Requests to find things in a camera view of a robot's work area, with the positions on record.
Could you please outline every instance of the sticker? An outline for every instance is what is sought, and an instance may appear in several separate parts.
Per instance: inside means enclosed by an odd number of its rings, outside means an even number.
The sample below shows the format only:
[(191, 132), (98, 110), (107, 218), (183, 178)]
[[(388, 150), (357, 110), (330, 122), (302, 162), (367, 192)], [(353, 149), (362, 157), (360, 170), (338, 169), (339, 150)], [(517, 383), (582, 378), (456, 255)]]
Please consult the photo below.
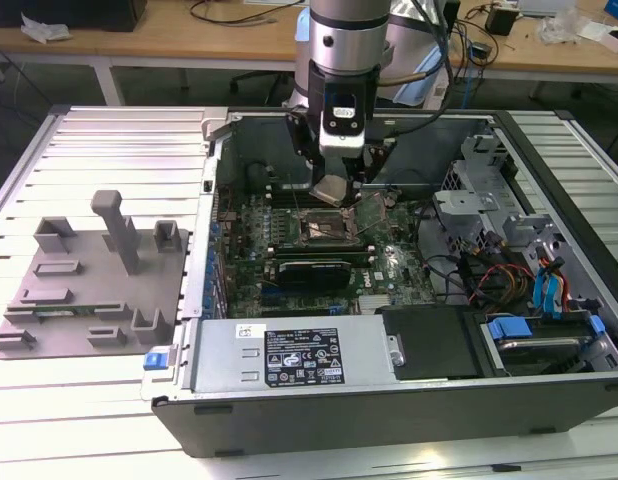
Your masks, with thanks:
[(336, 328), (263, 333), (265, 337), (265, 383), (270, 387), (306, 387), (345, 383), (342, 352)]
[(71, 310), (56, 310), (53, 312), (36, 312), (36, 317), (73, 317)]
[(264, 323), (250, 323), (236, 325), (236, 338), (264, 338), (267, 325)]

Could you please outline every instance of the warning label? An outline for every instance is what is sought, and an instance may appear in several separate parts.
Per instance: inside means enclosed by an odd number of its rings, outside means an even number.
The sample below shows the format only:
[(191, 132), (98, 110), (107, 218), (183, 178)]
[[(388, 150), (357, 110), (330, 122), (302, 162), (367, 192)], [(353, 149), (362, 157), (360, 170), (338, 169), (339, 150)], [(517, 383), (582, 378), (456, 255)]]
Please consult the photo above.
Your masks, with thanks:
[(270, 387), (345, 383), (338, 329), (265, 332), (265, 382)]

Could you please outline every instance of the metal slotted table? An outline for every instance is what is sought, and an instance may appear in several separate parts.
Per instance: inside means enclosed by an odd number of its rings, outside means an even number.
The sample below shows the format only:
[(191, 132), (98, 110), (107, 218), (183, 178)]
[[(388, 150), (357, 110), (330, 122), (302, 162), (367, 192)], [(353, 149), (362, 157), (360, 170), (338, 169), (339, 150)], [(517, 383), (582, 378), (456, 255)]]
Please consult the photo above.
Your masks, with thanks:
[[(89, 209), (98, 188), (120, 190), (123, 213), (139, 228), (168, 217), (195, 234), (207, 158), (204, 113), (74, 108), (46, 119), (0, 192), (0, 323), (37, 248), (31, 234), (40, 218), (64, 215), (76, 229), (102, 229)], [(613, 163), (573, 121), (531, 112), (514, 118), (618, 258)], [(518, 180), (533, 195), (525, 175)], [(545, 205), (540, 196), (531, 201), (538, 211)], [(193, 459), (141, 398), (142, 375), (137, 355), (0, 361), (0, 479), (75, 478), (78, 471), (94, 479), (174, 472), (201, 479), (406, 479), (433, 472), (478, 479), (495, 471), (499, 479), (618, 478), (618, 408), (564, 434)]]

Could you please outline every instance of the metal bracket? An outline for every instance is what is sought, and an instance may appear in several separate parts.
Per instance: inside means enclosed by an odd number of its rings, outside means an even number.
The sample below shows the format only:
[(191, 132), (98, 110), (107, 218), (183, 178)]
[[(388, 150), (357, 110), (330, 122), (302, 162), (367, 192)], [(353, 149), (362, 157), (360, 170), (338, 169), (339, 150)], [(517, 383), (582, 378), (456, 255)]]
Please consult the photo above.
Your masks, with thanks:
[(511, 215), (502, 229), (511, 247), (526, 247), (551, 224), (549, 215)]

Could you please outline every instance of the blue latch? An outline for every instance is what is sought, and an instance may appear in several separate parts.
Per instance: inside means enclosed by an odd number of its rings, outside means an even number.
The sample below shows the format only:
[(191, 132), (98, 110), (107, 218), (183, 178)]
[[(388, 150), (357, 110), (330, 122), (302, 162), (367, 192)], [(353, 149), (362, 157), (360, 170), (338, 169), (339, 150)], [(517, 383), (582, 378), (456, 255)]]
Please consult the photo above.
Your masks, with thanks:
[(145, 361), (142, 365), (146, 371), (149, 370), (166, 370), (169, 354), (159, 352), (149, 352), (145, 354)]
[(598, 315), (592, 315), (589, 317), (589, 321), (591, 322), (591, 326), (593, 327), (594, 332), (596, 332), (596, 335), (602, 335), (607, 331), (605, 324)]
[(531, 337), (532, 333), (524, 317), (498, 317), (487, 324), (494, 340), (511, 337)]

